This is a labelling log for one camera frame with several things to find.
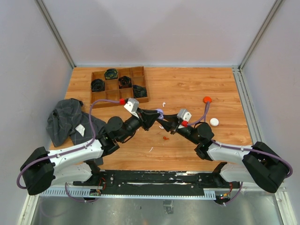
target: metal floor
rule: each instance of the metal floor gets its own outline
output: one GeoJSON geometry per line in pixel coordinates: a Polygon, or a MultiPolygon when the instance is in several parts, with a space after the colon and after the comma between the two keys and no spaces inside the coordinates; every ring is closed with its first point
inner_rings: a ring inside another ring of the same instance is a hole
{"type": "Polygon", "coordinates": [[[241,193],[226,207],[212,200],[174,200],[173,214],[161,199],[100,198],[79,203],[66,197],[40,197],[31,225],[282,225],[273,194],[241,193]],[[42,216],[41,207],[48,216],[42,216]]]}

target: red cap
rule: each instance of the red cap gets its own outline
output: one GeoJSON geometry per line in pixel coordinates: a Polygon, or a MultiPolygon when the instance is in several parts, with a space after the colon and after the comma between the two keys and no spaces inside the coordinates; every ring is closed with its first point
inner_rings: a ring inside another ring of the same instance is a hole
{"type": "Polygon", "coordinates": [[[184,120],[184,121],[181,123],[181,125],[184,126],[184,127],[187,127],[187,126],[188,126],[188,122],[184,120]]]}
{"type": "Polygon", "coordinates": [[[120,99],[120,105],[125,105],[125,104],[126,104],[125,99],[121,98],[120,99]]]}
{"type": "Polygon", "coordinates": [[[210,102],[210,103],[211,103],[211,97],[208,97],[208,96],[204,97],[204,98],[203,98],[203,102],[204,102],[204,103],[207,103],[207,102],[210,102]]]}

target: black metal base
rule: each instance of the black metal base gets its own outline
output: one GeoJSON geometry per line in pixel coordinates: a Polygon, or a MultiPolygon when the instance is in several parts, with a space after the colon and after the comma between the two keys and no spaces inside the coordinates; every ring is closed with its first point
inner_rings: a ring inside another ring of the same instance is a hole
{"type": "MultiPolygon", "coordinates": [[[[73,182],[75,186],[98,186],[101,178],[106,181],[102,194],[108,195],[166,195],[199,196],[204,188],[230,188],[214,171],[212,173],[189,173],[186,171],[120,171],[107,170],[93,175],[86,182],[73,182]]],[[[232,183],[239,188],[238,182],[232,183]]]]}

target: clothing tag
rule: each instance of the clothing tag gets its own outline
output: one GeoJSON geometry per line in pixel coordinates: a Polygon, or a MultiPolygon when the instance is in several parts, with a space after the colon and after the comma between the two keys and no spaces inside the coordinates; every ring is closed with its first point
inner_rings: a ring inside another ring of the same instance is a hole
{"type": "Polygon", "coordinates": [[[79,124],[79,125],[75,128],[75,130],[77,130],[77,131],[81,134],[82,137],[84,136],[85,128],[84,128],[83,125],[79,124]]]}

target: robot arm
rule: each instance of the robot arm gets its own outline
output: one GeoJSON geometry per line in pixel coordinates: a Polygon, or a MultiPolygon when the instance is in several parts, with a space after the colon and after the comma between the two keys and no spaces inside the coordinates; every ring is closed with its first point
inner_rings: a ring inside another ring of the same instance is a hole
{"type": "Polygon", "coordinates": [[[207,123],[199,122],[191,127],[188,125],[190,118],[191,113],[181,109],[177,115],[165,115],[165,120],[157,121],[171,134],[178,133],[196,144],[195,151],[201,159],[235,163],[222,164],[219,174],[225,181],[252,182],[275,193],[290,173],[286,164],[265,143],[238,146],[216,142],[212,140],[214,134],[207,123]]]}
{"type": "Polygon", "coordinates": [[[164,115],[164,120],[160,120],[161,115],[158,111],[143,110],[138,108],[138,105],[136,99],[128,99],[124,107],[132,116],[125,122],[117,116],[110,118],[105,125],[105,132],[98,134],[90,145],[88,145],[89,141],[61,150],[46,151],[44,147],[36,149],[22,165],[21,170],[42,157],[55,157],[40,161],[23,173],[28,193],[36,195],[47,190],[51,185],[87,181],[99,172],[95,159],[112,154],[120,148],[118,142],[127,142],[140,127],[149,130],[155,121],[158,121],[167,132],[178,133],[196,144],[195,151],[201,159],[238,164],[221,163],[217,167],[218,175],[224,181],[254,182],[262,189],[274,193],[289,173],[289,169],[279,160],[246,150],[253,148],[276,155],[262,142],[257,142],[253,146],[223,145],[212,140],[214,134],[207,123],[199,123],[195,127],[189,126],[191,113],[185,109],[180,110],[176,115],[164,115]],[[60,155],[79,147],[82,149],[60,155]]]}

